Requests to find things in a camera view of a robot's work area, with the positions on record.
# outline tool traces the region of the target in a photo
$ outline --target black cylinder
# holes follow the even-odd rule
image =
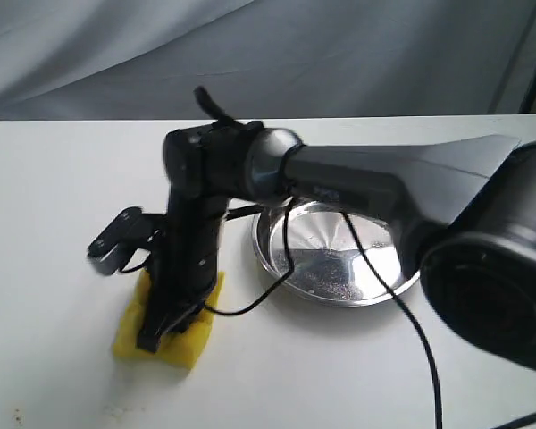
[[[456,333],[536,370],[536,145],[490,178],[427,252],[421,279]]]

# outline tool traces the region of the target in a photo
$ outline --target stainless steel bowl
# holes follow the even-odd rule
[[[411,279],[403,276],[387,225],[358,215],[351,218],[365,254],[381,278],[396,294],[409,289],[419,273]],[[256,256],[275,278],[289,268],[283,223],[284,208],[266,209],[252,226]],[[290,212],[288,235],[296,270],[284,284],[299,296],[336,307],[370,306],[391,298],[359,254],[340,213],[304,201]]]

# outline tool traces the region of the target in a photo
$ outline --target silver dish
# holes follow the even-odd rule
[[[373,267],[396,294],[419,278],[406,279],[387,225],[351,215]],[[282,227],[284,208],[266,209],[252,226],[256,256],[275,278],[288,271]],[[359,254],[340,213],[317,202],[302,202],[289,217],[289,248],[296,264],[285,286],[299,296],[335,307],[361,307],[391,298]]]

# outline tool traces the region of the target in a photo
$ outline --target gray curtain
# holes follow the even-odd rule
[[[0,0],[0,119],[485,114],[536,0]]]

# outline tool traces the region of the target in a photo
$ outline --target white table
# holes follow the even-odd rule
[[[309,144],[536,139],[536,116],[268,123]],[[126,206],[164,210],[163,136],[189,125],[0,123],[0,429],[433,427],[423,349],[392,302],[334,309],[280,290],[249,315],[217,317],[188,375],[112,359],[136,276],[98,277],[86,246]],[[249,229],[249,220],[225,228],[222,308],[245,305],[270,281]],[[536,410],[534,372],[458,339],[420,287],[405,300],[434,349],[447,429],[488,428]]]

